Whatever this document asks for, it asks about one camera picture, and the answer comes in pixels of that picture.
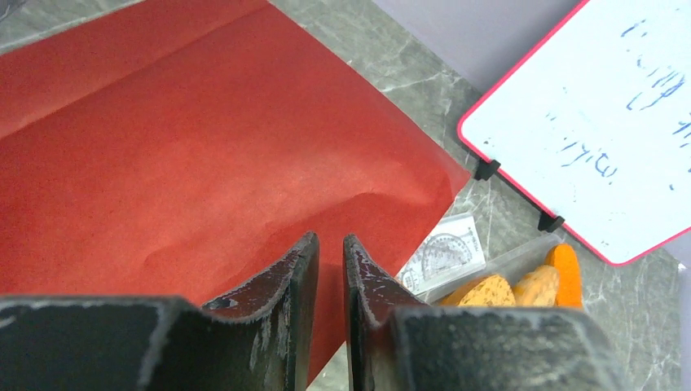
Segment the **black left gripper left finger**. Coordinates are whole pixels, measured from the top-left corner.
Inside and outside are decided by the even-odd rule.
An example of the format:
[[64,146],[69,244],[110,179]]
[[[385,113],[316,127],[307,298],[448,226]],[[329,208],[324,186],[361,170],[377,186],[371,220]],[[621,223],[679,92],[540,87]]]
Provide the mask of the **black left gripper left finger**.
[[303,390],[319,239],[240,286],[181,297],[1,299],[4,390]]

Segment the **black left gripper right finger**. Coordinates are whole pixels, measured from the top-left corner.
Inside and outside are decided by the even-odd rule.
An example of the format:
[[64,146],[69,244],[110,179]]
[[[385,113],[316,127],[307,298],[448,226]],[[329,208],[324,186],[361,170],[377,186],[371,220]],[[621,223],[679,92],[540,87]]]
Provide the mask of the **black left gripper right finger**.
[[417,299],[354,235],[343,242],[353,390],[624,390],[603,331],[577,310]]

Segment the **yellow fake bread roll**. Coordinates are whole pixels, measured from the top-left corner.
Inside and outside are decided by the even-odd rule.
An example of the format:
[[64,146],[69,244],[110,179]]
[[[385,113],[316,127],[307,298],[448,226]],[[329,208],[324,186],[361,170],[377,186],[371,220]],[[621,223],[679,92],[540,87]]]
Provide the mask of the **yellow fake bread roll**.
[[498,274],[474,279],[440,300],[445,306],[515,306],[516,298],[508,280]]

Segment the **orange fake bread loaf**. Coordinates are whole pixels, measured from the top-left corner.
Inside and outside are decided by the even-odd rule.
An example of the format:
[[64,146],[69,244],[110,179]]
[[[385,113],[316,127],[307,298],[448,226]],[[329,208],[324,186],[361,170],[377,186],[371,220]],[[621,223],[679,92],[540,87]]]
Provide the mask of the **orange fake bread loaf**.
[[554,246],[545,258],[545,264],[557,269],[560,277],[556,294],[556,305],[581,310],[582,281],[579,259],[574,249],[567,243]]

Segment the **red brown paper bag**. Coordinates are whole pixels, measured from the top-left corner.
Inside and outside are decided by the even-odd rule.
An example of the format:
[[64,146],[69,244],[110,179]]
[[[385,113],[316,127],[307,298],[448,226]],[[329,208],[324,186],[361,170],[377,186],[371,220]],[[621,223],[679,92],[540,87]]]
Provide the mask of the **red brown paper bag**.
[[313,232],[307,384],[346,335],[343,239],[396,273],[468,180],[266,1],[145,1],[1,58],[1,299],[202,306]]

